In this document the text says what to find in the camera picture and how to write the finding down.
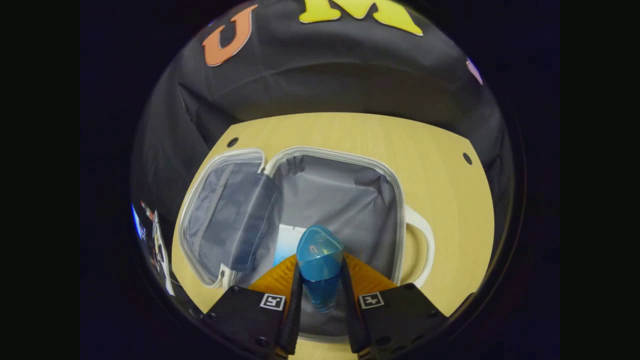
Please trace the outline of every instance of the black fabric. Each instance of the black fabric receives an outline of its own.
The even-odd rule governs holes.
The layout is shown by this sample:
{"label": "black fabric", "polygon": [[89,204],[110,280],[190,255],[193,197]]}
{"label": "black fabric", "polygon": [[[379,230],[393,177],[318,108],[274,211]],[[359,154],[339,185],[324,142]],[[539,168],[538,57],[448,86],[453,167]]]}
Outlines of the black fabric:
{"label": "black fabric", "polygon": [[490,185],[497,243],[513,196],[511,147],[492,93],[451,40],[410,10],[422,37],[379,23],[375,5],[358,20],[330,3],[342,12],[339,20],[304,24],[298,20],[304,1],[259,1],[245,46],[209,67],[202,42],[225,25],[221,43],[229,43],[229,20],[253,3],[199,32],[158,82],[136,141],[134,200],[152,203],[175,223],[202,160],[236,122],[316,111],[376,113],[471,141]]}

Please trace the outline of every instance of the blue bottle cap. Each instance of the blue bottle cap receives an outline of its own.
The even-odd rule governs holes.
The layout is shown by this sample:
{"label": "blue bottle cap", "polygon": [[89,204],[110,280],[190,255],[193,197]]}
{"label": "blue bottle cap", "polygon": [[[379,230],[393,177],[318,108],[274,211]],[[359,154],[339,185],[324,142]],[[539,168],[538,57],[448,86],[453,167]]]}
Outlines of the blue bottle cap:
{"label": "blue bottle cap", "polygon": [[344,245],[329,229],[310,226],[302,234],[296,251],[300,274],[309,281],[335,277],[342,267],[343,250]]}

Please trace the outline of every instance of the wooden table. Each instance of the wooden table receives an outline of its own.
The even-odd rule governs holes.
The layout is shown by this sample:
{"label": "wooden table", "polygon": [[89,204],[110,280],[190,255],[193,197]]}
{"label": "wooden table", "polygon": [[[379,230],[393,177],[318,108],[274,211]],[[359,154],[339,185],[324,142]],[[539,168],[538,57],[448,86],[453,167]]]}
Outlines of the wooden table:
{"label": "wooden table", "polygon": [[[284,115],[230,127],[211,149],[195,179],[211,158],[230,150],[227,143],[235,137],[239,140],[231,149],[258,147],[264,151],[266,162],[294,146],[344,151],[382,161],[400,179],[407,205],[427,219],[435,236],[433,269],[420,290],[447,316],[477,290],[491,256],[493,205],[484,170],[467,139],[438,127],[383,115]],[[225,290],[206,288],[196,278],[178,246],[177,229],[173,235],[173,272],[193,302],[208,311]],[[425,260],[426,243],[409,225],[402,281],[415,279]],[[298,340],[295,356],[353,357],[348,344],[306,340]]]}

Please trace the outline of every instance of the white zipper trim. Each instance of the white zipper trim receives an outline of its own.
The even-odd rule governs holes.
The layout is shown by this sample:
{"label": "white zipper trim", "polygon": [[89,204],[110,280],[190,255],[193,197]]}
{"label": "white zipper trim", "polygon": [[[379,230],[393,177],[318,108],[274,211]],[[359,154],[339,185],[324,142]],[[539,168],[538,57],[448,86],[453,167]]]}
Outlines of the white zipper trim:
{"label": "white zipper trim", "polygon": [[223,152],[222,154],[214,156],[211,160],[209,160],[209,162],[202,169],[200,176],[198,177],[198,180],[196,181],[194,186],[191,188],[191,191],[188,192],[184,198],[184,206],[182,207],[182,211],[178,216],[178,219],[179,219],[178,246],[180,247],[180,250],[184,254],[184,257],[187,259],[187,264],[189,264],[189,267],[191,268],[193,273],[196,275],[198,280],[200,280],[200,282],[208,288],[219,288],[221,287],[221,285],[225,285],[227,287],[230,286],[230,284],[232,284],[232,281],[235,279],[235,274],[234,274],[235,272],[229,269],[228,271],[225,271],[225,275],[222,277],[220,276],[220,272],[218,272],[218,278],[215,281],[213,281],[213,279],[207,275],[207,272],[204,269],[202,269],[201,266],[198,265],[198,260],[191,253],[191,251],[185,245],[183,245],[184,231],[186,230],[185,215],[191,213],[191,208],[193,207],[193,198],[196,194],[202,191],[202,187],[204,186],[204,181],[209,175],[209,173],[211,172],[211,170],[230,162],[241,163],[243,162],[242,160],[250,160],[253,158],[253,156],[250,156],[250,155],[255,155],[255,154],[260,154],[260,167],[258,168],[260,171],[260,169],[264,168],[265,166],[264,164],[265,156],[264,156],[264,151],[262,151],[262,149],[259,149],[257,147],[248,147],[245,149],[227,151],[227,152]]}
{"label": "white zipper trim", "polygon": [[280,151],[267,163],[263,173],[265,173],[269,177],[273,177],[275,170],[280,166],[280,164],[286,161],[287,158],[298,155],[315,156],[317,158],[335,160],[343,163],[352,163],[355,165],[372,168],[382,173],[391,182],[396,193],[397,202],[396,258],[394,261],[394,269],[391,275],[391,280],[396,284],[400,284],[402,277],[402,262],[404,259],[404,238],[406,237],[406,224],[404,221],[404,191],[397,175],[388,166],[376,159],[356,154],[350,154],[348,152],[326,150],[307,146],[290,147],[288,149]]}

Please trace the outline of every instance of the open bag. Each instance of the open bag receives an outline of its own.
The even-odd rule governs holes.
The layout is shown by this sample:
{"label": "open bag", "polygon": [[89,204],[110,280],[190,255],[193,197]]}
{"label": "open bag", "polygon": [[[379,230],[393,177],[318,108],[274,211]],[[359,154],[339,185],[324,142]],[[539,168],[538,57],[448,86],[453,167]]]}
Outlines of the open bag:
{"label": "open bag", "polygon": [[[400,282],[406,225],[427,241],[424,284],[435,256],[428,222],[404,203],[396,175],[374,159],[313,147],[291,147],[265,164],[258,148],[224,152],[204,165],[178,219],[178,243],[207,287],[248,287],[273,267],[283,226],[323,225],[344,250],[396,284]],[[317,313],[303,298],[301,337],[340,341],[346,335],[344,297]]]}

